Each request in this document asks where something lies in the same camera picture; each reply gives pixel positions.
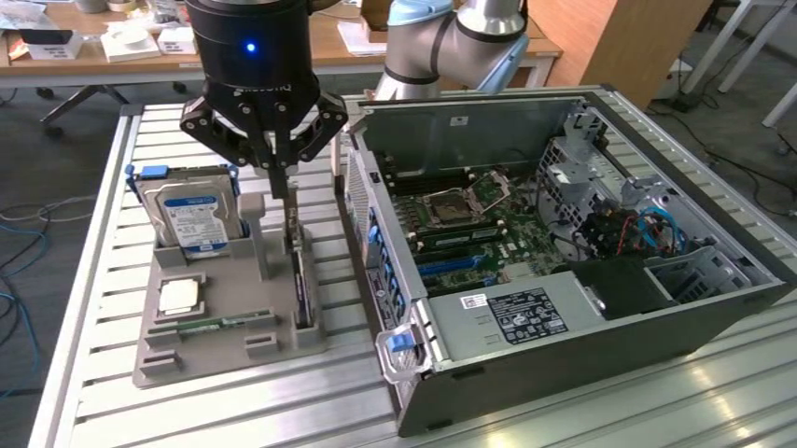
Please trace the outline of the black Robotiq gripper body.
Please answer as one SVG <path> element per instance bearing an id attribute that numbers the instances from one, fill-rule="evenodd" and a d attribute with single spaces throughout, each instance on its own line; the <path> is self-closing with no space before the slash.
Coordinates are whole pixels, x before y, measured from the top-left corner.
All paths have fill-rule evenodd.
<path id="1" fill-rule="evenodd" d="M 290 114 L 298 127 L 320 94 L 311 67 L 310 3 L 188 1 L 185 7 L 205 76 L 201 96 L 219 109 L 213 115 L 235 126 L 232 109 L 251 103 L 266 132 L 278 134 L 278 104 L 290 103 L 298 108 Z"/>

